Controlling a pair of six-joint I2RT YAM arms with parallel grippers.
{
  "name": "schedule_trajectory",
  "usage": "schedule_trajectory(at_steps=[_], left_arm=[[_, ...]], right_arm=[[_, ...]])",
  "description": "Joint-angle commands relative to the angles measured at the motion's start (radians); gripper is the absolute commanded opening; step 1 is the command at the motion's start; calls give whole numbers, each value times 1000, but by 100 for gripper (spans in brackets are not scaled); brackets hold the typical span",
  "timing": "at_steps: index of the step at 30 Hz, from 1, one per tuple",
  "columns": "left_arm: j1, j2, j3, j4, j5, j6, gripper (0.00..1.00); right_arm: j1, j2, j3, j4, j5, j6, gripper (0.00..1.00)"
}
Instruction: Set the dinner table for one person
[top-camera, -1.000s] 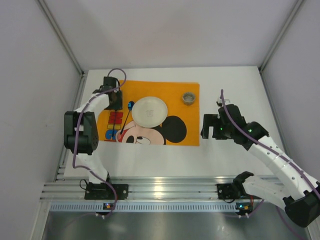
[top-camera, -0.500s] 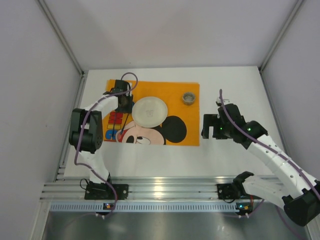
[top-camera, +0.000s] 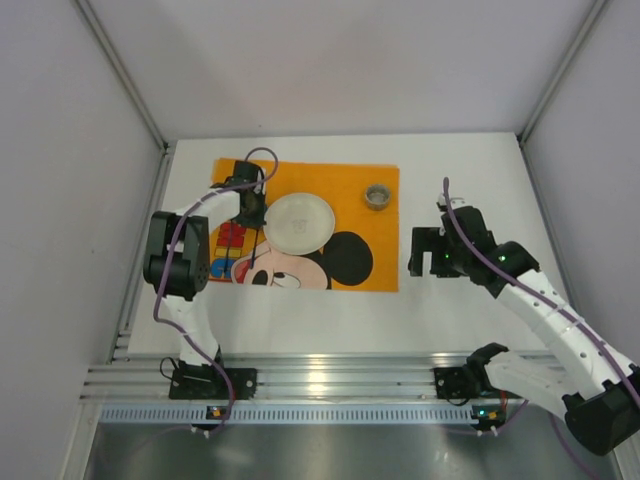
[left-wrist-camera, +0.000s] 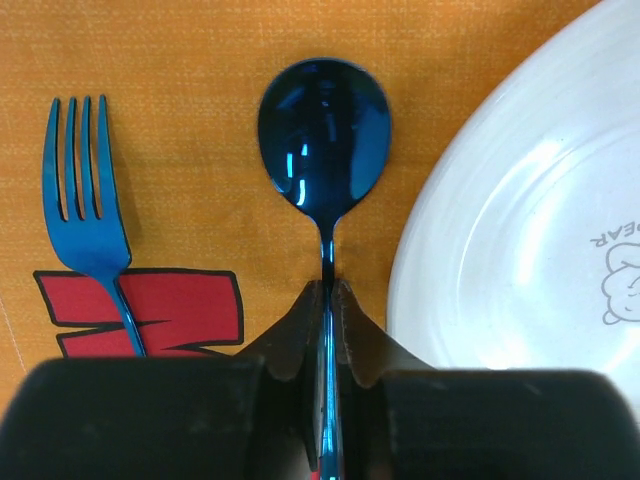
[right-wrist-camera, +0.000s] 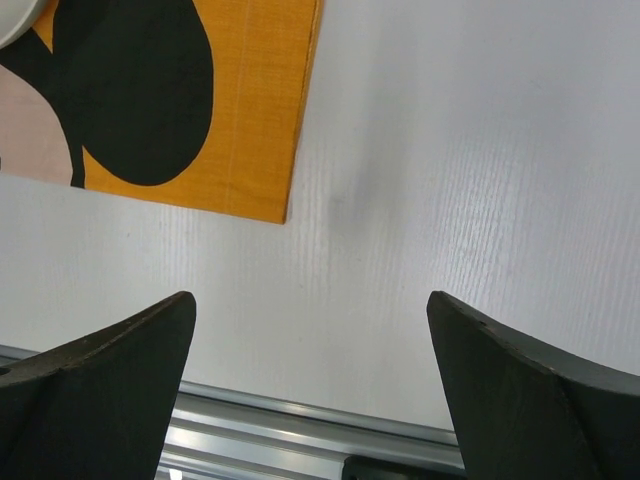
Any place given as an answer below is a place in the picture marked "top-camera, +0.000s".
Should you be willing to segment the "blue spoon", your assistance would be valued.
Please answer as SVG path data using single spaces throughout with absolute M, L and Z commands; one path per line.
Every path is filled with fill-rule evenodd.
M 250 264 L 249 267 L 250 269 L 254 268 L 255 265 L 255 260 L 256 260 L 256 256 L 257 256 L 257 247 L 259 246 L 260 243 L 260 232 L 262 230 L 262 227 L 259 227 L 256 229 L 256 233 L 255 233 L 255 237 L 254 237 L 254 243 L 253 243 L 253 247 L 252 247 L 252 251 L 251 251 L 251 258 L 250 258 Z

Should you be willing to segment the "cream round plate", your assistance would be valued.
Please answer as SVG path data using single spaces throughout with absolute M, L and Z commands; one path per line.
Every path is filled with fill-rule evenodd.
M 332 237 L 336 218 L 317 195 L 293 193 L 277 199 L 265 215 L 264 235 L 277 251 L 302 256 L 320 250 Z

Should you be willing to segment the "orange cartoon mouse placemat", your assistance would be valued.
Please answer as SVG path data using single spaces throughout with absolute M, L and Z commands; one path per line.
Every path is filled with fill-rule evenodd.
M 399 169 L 388 165 L 311 164 L 261 160 L 274 171 L 267 183 L 268 208 L 293 193 L 310 193 L 332 208 L 335 230 L 330 240 L 312 253 L 295 256 L 275 250 L 261 230 L 253 269 L 251 251 L 256 230 L 234 223 L 230 270 L 223 273 L 228 223 L 210 235 L 212 282 L 263 285 L 293 289 L 395 292 L 398 289 Z M 384 184 L 391 189 L 389 206 L 370 210 L 365 189 Z

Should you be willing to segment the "speckled ceramic cup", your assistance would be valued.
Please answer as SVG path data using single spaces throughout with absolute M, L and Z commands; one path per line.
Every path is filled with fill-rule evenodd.
M 366 206 L 372 211 L 382 211 L 391 202 L 391 189 L 384 184 L 369 185 L 364 192 Z

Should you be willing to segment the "blue fork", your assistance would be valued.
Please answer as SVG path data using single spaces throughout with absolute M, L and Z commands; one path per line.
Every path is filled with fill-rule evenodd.
M 231 248 L 234 247 L 233 244 L 235 242 L 233 229 L 234 229 L 234 223 L 232 221 L 229 221 L 228 222 L 228 228 L 226 230 L 227 245 L 226 245 L 226 250 L 225 250 L 225 257 L 224 257 L 225 263 L 224 263 L 224 270 L 223 270 L 223 273 L 225 275 L 227 275 L 227 273 L 230 270 L 230 264 L 231 264 L 230 252 L 231 252 Z

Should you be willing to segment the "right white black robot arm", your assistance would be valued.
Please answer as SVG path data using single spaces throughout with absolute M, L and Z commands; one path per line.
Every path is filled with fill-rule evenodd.
M 479 209 L 464 202 L 438 207 L 441 226 L 412 230 L 410 275 L 467 278 L 484 288 L 524 321 L 562 367 L 554 371 L 490 343 L 436 376 L 439 397 L 512 393 L 562 420 L 598 456 L 638 433 L 638 365 L 578 316 L 522 245 L 497 243 Z

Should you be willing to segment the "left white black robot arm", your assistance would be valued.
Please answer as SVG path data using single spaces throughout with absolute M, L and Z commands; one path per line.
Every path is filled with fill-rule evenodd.
M 179 360 L 187 366 L 211 366 L 220 351 L 204 294 L 211 270 L 210 234 L 228 222 L 263 225 L 269 179 L 263 167 L 237 161 L 224 182 L 190 205 L 151 216 L 143 278 L 155 292 L 152 318 L 178 334 Z

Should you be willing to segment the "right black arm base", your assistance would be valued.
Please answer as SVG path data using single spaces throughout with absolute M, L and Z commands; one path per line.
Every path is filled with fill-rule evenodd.
M 464 405 L 471 400 L 500 399 L 502 394 L 508 400 L 522 400 L 522 397 L 489 384 L 486 378 L 478 377 L 466 366 L 435 367 L 434 385 L 438 399 Z

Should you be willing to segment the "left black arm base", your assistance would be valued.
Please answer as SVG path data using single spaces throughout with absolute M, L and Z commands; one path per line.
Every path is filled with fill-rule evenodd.
M 254 368 L 224 368 L 233 392 L 226 380 L 210 365 L 178 365 L 171 378 L 168 397 L 171 400 L 249 400 L 257 389 L 258 371 Z

